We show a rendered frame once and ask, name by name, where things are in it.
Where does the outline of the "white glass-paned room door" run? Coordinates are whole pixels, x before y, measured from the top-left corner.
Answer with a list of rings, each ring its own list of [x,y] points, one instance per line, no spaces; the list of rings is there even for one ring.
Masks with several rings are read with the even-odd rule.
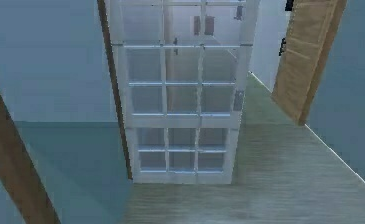
[[[232,180],[261,0],[105,0],[133,181]]]

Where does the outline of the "light wooden room door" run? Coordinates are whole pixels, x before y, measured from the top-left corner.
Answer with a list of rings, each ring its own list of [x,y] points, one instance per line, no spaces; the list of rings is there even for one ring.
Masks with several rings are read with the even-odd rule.
[[[298,126],[306,123],[347,0],[295,0],[272,99]]]

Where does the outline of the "brown wooden door frame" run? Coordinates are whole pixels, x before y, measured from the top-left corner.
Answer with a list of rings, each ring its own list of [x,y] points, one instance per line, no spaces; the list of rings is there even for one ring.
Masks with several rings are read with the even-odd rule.
[[[26,224],[61,224],[1,93],[0,180]]]
[[[116,117],[119,127],[120,140],[122,145],[122,151],[125,159],[126,174],[129,180],[133,179],[132,168],[130,164],[130,154],[127,143],[127,136],[124,128],[124,116],[122,112],[122,102],[120,99],[120,92],[118,87],[118,79],[116,73],[116,66],[114,62],[114,55],[112,49],[112,42],[110,37],[109,22],[107,16],[107,8],[105,0],[96,0],[98,6],[99,19],[101,24],[101,31],[103,35],[105,54],[108,64],[110,83],[114,98]]]

